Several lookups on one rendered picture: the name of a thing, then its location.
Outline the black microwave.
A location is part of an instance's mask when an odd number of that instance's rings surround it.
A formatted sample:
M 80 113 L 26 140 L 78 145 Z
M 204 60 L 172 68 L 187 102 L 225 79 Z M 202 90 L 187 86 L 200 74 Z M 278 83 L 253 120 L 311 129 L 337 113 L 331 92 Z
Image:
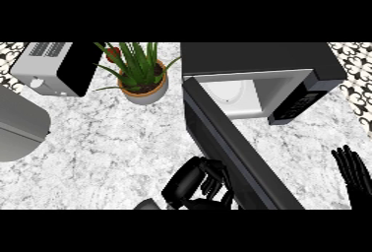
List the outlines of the black microwave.
M 228 120 L 287 124 L 346 79 L 323 42 L 182 42 L 179 52 L 182 82 L 196 79 Z M 227 81 L 244 81 L 230 104 L 210 92 Z

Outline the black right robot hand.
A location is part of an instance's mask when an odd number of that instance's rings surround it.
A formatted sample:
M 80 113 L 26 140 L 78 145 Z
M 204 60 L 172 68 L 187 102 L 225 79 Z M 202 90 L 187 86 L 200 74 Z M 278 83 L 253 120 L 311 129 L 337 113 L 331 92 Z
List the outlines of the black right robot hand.
M 346 145 L 330 151 L 345 183 L 352 210 L 372 210 L 372 177 L 361 158 Z

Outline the silver and black toaster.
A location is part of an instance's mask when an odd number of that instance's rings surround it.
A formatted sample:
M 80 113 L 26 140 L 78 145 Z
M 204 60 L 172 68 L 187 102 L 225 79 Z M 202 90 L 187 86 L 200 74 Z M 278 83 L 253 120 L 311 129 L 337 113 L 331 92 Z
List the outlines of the silver and black toaster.
M 92 42 L 30 42 L 10 75 L 39 95 L 85 96 L 101 54 Z

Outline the green plant in pot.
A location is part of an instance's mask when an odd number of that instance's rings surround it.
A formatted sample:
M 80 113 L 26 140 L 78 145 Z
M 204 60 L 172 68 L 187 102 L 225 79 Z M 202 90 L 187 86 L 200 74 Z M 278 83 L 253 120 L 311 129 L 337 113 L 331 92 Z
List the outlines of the green plant in pot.
M 104 53 L 109 62 L 117 67 L 117 71 L 114 71 L 95 64 L 116 77 L 117 83 L 110 88 L 122 91 L 132 104 L 153 104 L 166 92 L 166 70 L 179 57 L 163 64 L 156 55 L 156 42 L 148 42 L 145 47 L 141 47 L 137 42 L 120 42 L 117 47 L 110 42 L 107 42 L 109 47 L 104 47 L 100 42 L 94 42 L 94 45 Z

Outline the black microwave door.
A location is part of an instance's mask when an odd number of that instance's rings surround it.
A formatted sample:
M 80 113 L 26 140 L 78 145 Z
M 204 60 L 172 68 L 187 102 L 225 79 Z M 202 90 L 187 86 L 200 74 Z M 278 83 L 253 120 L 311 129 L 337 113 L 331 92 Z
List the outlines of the black microwave door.
M 303 207 L 194 78 L 182 84 L 185 129 L 206 159 L 227 167 L 233 197 L 244 210 Z

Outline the white round turntable plate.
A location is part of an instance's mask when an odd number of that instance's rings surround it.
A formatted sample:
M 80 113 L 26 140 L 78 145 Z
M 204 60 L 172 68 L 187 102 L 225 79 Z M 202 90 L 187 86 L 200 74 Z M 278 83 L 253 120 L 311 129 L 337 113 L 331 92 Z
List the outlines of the white round turntable plate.
M 243 92 L 244 81 L 216 82 L 210 85 L 210 92 L 218 102 L 234 103 Z

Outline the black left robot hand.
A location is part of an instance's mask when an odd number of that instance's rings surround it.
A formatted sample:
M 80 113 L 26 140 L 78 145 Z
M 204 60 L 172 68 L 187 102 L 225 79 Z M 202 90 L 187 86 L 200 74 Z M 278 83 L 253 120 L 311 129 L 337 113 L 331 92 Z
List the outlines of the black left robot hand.
M 228 210 L 233 186 L 222 162 L 191 157 L 173 173 L 160 196 L 168 207 L 178 210 Z

